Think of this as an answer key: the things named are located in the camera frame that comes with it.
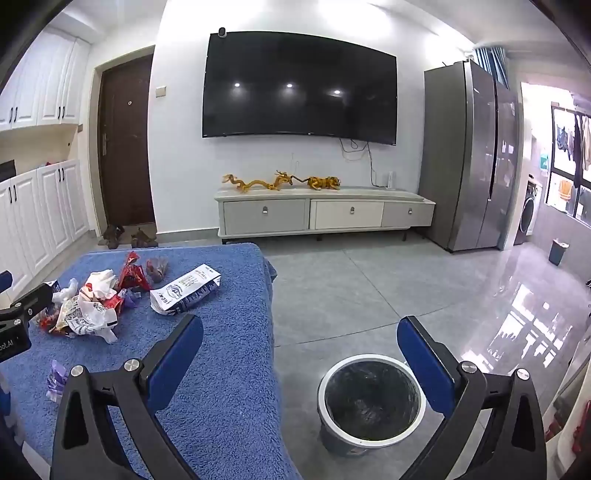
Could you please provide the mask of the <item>purple candy wrapper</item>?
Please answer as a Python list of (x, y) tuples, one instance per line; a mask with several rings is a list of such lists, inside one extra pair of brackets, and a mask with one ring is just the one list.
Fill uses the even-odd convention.
[(47, 384), (46, 397), (50, 401), (57, 403), (57, 404), (59, 404), (61, 402), (67, 379), (68, 379), (67, 369), (58, 361), (52, 360), (50, 372), (49, 372), (47, 380), (46, 380), (46, 384)]

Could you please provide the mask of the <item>white red plastic bag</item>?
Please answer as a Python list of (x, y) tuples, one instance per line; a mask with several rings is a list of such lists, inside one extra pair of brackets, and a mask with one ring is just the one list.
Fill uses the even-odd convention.
[(53, 294), (58, 316), (49, 328), (52, 334), (66, 336), (97, 336), (107, 344), (117, 337), (113, 329), (118, 324), (117, 308), (122, 298), (115, 290), (117, 278), (111, 269), (92, 272), (78, 285), (72, 278), (67, 288)]

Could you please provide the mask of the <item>red snack wrapper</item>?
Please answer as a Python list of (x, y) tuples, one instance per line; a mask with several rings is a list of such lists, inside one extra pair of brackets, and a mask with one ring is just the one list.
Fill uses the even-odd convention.
[(118, 277), (116, 286), (117, 291), (132, 288), (139, 288), (143, 291), (150, 290), (150, 284), (148, 283), (143, 268), (138, 263), (138, 260), (139, 255), (136, 252), (130, 251), (127, 254)]

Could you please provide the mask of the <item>white blue snack bag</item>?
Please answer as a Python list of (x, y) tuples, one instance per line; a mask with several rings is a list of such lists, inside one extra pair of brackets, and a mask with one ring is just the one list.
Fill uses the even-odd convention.
[(150, 307), (159, 315), (184, 313), (221, 286), (221, 273), (206, 264), (150, 291)]

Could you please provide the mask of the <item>clear wrapper with red contents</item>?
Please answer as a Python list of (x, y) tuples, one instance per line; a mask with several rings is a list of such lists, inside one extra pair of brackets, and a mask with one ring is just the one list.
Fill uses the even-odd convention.
[(164, 257), (148, 258), (145, 262), (145, 273), (153, 284), (160, 283), (167, 272), (168, 260)]

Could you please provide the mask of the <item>blue fluffy table cloth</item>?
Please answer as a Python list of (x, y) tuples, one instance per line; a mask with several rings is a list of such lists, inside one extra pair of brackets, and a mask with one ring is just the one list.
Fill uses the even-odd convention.
[(276, 270), (252, 243), (163, 250), (169, 278), (221, 282), (184, 313), (148, 298), (116, 340), (29, 331), (1, 376), (54, 479), (296, 479), (273, 369)]

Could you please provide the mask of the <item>brown shoe left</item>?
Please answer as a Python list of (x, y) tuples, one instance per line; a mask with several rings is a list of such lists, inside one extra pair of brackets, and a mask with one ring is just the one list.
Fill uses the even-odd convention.
[(108, 249), (117, 249), (123, 233), (124, 228), (122, 226), (109, 224), (102, 235), (103, 244), (106, 245)]

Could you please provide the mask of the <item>small blue-grey waste bin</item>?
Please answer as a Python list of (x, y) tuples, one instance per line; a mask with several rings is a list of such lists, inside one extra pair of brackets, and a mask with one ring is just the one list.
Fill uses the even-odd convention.
[(555, 266), (559, 266), (568, 249), (569, 244), (567, 242), (561, 241), (559, 239), (554, 239), (552, 241), (552, 245), (548, 255), (549, 262)]

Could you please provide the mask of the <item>white washing machine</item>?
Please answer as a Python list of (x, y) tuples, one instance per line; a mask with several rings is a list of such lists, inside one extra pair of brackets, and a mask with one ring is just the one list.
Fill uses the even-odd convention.
[(525, 243), (527, 238), (533, 234), (534, 223), (541, 199), (541, 191), (541, 184), (529, 174), (520, 223), (514, 241), (515, 245)]

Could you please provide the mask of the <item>white low TV cabinet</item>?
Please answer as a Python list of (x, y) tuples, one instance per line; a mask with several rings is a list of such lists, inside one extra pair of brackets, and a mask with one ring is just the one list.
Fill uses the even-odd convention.
[(432, 224), (436, 203), (412, 192), (342, 187), (240, 193), (221, 189), (218, 237), (230, 239), (406, 231)]

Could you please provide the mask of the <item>white router on cabinet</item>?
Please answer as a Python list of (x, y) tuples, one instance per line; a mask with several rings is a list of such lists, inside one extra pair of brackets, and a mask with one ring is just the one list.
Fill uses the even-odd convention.
[(396, 172), (394, 171), (390, 171), (388, 173), (387, 188), (390, 190), (394, 190), (394, 188), (396, 188)]

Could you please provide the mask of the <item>grey double-door refrigerator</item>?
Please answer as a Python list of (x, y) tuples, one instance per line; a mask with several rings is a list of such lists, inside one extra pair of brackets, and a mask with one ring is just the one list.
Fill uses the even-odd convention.
[(516, 183), (517, 98), (472, 60), (428, 70), (419, 193), (427, 237), (449, 252), (497, 248)]

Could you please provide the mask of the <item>golden dragon figurine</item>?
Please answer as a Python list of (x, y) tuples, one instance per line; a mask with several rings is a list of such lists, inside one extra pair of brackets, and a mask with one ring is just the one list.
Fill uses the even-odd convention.
[(262, 187), (263, 189), (270, 191), (279, 191), (283, 185), (291, 185), (293, 183), (293, 177), (287, 174), (287, 172), (276, 171), (276, 176), (272, 183), (266, 182), (265, 180), (254, 179), (249, 182), (235, 177), (233, 174), (225, 174), (221, 179), (222, 183), (230, 183), (235, 186), (236, 190), (242, 193), (246, 193), (254, 187)]

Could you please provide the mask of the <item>blue window curtain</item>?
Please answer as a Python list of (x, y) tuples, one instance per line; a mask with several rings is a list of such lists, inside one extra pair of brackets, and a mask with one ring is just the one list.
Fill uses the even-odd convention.
[(476, 62), (499, 83), (510, 88), (506, 66), (506, 51), (501, 46), (479, 47), (474, 50)]

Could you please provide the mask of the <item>large black wall television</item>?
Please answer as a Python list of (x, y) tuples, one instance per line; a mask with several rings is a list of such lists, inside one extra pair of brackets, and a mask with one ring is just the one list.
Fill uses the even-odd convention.
[(310, 135), (393, 145), (395, 56), (349, 42), (270, 31), (214, 33), (202, 135)]

